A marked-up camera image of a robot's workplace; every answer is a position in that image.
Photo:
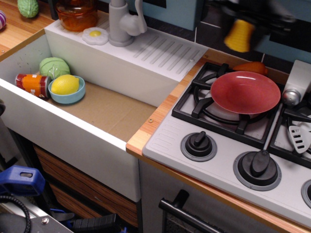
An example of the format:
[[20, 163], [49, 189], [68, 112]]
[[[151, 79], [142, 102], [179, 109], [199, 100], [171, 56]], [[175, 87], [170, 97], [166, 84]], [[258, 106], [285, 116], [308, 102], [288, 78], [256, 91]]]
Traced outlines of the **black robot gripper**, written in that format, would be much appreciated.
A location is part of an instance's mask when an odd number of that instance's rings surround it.
[[310, 20], [309, 0], [208, 0], [221, 11], [222, 26], [229, 30], [236, 20], [270, 32], [289, 32], [298, 20]]

